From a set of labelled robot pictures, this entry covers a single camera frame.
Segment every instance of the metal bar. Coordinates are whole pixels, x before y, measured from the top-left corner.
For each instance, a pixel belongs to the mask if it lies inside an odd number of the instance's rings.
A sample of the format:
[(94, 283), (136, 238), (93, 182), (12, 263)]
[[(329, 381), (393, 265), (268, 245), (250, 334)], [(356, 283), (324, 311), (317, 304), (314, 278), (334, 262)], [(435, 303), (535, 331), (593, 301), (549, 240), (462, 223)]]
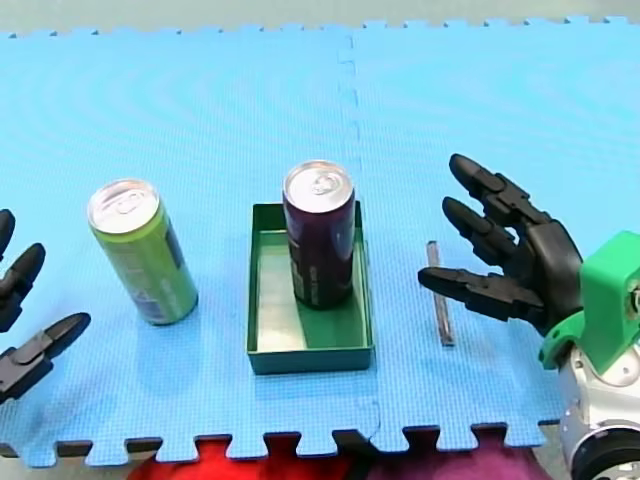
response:
[[(438, 252), (438, 244), (435, 240), (431, 240), (427, 243), (427, 261), (430, 267), (440, 266), (440, 254)], [(449, 322), (447, 299), (442, 295), (433, 292), (433, 300), (436, 307), (436, 320), (438, 322), (440, 343), (446, 347), (452, 347), (454, 345), (454, 341), (451, 323)]]

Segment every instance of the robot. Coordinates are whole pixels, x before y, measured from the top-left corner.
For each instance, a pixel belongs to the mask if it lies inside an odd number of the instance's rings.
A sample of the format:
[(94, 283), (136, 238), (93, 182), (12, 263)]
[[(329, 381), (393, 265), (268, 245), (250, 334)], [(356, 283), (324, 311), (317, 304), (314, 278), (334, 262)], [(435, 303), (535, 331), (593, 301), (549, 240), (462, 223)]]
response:
[[(0, 261), (11, 241), (15, 217), (0, 210)], [(29, 247), (0, 279), (0, 333), (6, 333), (22, 313), (22, 301), (33, 287), (45, 259), (44, 247)], [(0, 355), (0, 405), (19, 399), (52, 369), (52, 360), (64, 352), (91, 322), (87, 313), (65, 317), (36, 333), (20, 348), (9, 348)]]
[(504, 175), (459, 154), (449, 167), (484, 217), (449, 197), (444, 214), (503, 275), (426, 267), (418, 281), (470, 311), (523, 319), (544, 337), (539, 360), (559, 372), (573, 480), (640, 479), (640, 235), (621, 232), (583, 261), (562, 223)]

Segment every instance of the green tray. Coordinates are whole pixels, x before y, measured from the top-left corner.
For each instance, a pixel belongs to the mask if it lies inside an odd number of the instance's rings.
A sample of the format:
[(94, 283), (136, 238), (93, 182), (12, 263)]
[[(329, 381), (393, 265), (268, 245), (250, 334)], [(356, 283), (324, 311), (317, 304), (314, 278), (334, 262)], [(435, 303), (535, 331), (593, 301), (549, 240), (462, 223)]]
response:
[(317, 311), (293, 295), (282, 204), (253, 206), (247, 353), (256, 374), (369, 367), (373, 336), (359, 202), (355, 226), (354, 294)]

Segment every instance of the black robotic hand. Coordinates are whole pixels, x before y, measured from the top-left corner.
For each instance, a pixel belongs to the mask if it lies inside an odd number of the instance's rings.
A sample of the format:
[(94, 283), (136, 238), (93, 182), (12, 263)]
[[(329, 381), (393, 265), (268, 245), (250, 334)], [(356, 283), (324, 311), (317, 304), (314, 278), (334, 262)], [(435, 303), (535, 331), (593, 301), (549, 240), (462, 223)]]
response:
[[(9, 210), (0, 210), (0, 261), (15, 227)], [(7, 332), (22, 312), (22, 301), (31, 291), (42, 268), (44, 247), (29, 247), (0, 279), (0, 333)], [(0, 355), (0, 404), (20, 398), (53, 369), (51, 359), (60, 355), (89, 325), (91, 317), (76, 313), (38, 332), (20, 348), (9, 348)]]
[[(444, 214), (473, 252), (504, 275), (423, 268), (418, 281), (467, 309), (499, 320), (521, 318), (541, 335), (582, 309), (579, 271), (582, 257), (564, 226), (529, 202), (529, 194), (500, 173), (493, 174), (462, 155), (449, 161), (453, 176), (483, 206), (484, 217), (453, 198)], [(511, 227), (519, 237), (505, 228)]]

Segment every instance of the green robot part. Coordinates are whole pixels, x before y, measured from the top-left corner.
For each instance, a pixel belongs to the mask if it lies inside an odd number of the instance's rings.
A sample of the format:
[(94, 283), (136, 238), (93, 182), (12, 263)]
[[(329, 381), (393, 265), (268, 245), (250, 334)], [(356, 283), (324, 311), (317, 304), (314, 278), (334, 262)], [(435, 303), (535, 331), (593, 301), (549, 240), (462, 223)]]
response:
[(640, 337), (640, 235), (620, 232), (590, 256), (580, 288), (584, 310), (547, 334), (540, 361), (555, 369), (576, 345), (603, 374)]

